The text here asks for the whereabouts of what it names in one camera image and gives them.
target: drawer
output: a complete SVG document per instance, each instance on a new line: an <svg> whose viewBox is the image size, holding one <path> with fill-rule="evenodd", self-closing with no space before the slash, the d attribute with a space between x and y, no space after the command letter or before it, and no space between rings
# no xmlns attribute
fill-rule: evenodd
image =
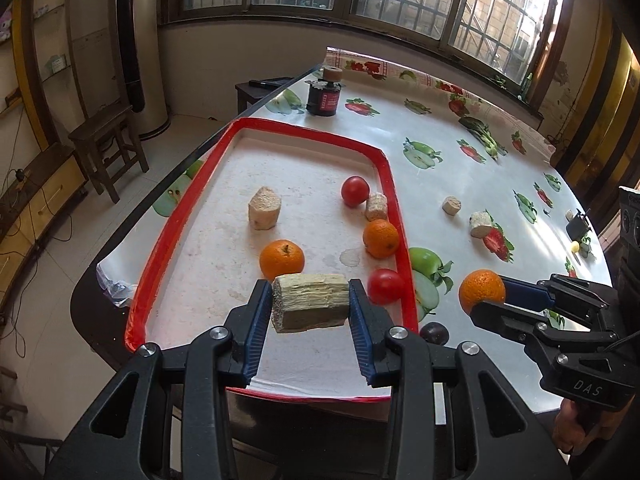
<svg viewBox="0 0 640 480"><path fill-rule="evenodd" d="M36 239L42 236L53 215L60 211L82 184L84 184L84 175L80 171L76 158L72 156L36 192L28 207L25 208L26 211L31 212L33 235Z"/></svg>
<svg viewBox="0 0 640 480"><path fill-rule="evenodd" d="M16 221L0 242L0 302L5 292L11 287L18 268L33 245L18 229L19 223L20 220Z"/></svg>

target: floor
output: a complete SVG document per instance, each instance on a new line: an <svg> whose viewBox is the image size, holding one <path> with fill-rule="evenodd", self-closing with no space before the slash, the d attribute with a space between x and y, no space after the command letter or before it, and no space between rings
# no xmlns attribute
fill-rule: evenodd
<svg viewBox="0 0 640 480"><path fill-rule="evenodd" d="M76 332L69 314L71 293L98 250L135 206L181 160L222 123L190 116L174 116L169 129L143 143L150 170L135 166L117 183L120 201L113 204L105 192L98 195L90 184L89 195L73 210L73 233L68 242L52 240L38 260L36 274L22 295L17 330L4 328L0 364L18 374L18 380L2 377L4 394L25 404L29 413L14 415L7 430L33 436L64 439L78 418L113 375ZM64 222L53 235L68 238ZM18 301L14 304L17 315Z"/></svg>

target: red tray rim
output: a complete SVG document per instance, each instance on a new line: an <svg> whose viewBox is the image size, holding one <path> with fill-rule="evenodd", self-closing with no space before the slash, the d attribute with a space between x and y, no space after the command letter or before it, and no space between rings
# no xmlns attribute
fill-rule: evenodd
<svg viewBox="0 0 640 480"><path fill-rule="evenodd" d="M151 312L154 302L158 296L158 291L162 280L164 279L164 274L168 269L169 262L174 254L176 246L178 245L180 237L182 236L182 232L184 231L184 227L189 216L206 188L211 175L230 146L231 141L238 132L244 129L315 140L318 142L324 142L325 144L332 144L334 146L353 150L366 156L378 171L382 191L387 198L388 218L398 230L400 237L400 247L396 252L396 267L398 269L398 273L403 276L408 283L413 283L406 235L404 232L404 225L402 224L398 197L396 196L396 186L394 184L388 160L382 150L354 139L341 137L328 132L321 132L319 130L313 130L311 128L305 128L304 126L297 126L295 124L281 123L261 118L238 118L229 123L226 130L222 133L220 140L213 147L209 157L207 157L206 161L187 188L187 191L184 193L179 204L164 224L158 240L156 240L156 244L146 261L145 268L142 272L142 276L140 277L140 282L131 302L129 314L127 316L124 343L129 351L136 351L141 344L146 342L145 328L148 315ZM401 312L402 323L404 326L409 330L418 332L418 320L415 310L415 294L412 286L405 287L404 289L404 293L401 297ZM323 397L291 397L279 394L268 394L255 390L238 390L238 392L254 397L288 400L290 402L322 402L323 400L328 401L340 399L339 397L327 399ZM359 402L375 402L377 400L388 399L388 396L348 397L342 398L341 400L348 399Z"/></svg>

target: jar lid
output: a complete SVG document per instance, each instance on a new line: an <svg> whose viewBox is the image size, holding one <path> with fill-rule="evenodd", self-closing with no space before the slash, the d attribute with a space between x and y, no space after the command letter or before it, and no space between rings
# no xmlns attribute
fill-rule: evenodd
<svg viewBox="0 0 640 480"><path fill-rule="evenodd" d="M342 79L342 69L337 66L325 66L322 69L322 79L337 83Z"/></svg>

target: dark jar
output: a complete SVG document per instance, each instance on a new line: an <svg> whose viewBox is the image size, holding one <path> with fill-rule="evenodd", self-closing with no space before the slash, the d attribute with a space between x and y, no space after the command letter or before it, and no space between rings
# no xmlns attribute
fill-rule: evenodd
<svg viewBox="0 0 640 480"><path fill-rule="evenodd" d="M333 66L322 69L322 79L306 81L309 84L309 97L306 109L312 115L321 117L334 116L338 109L340 90L344 86L340 83L342 70Z"/></svg>

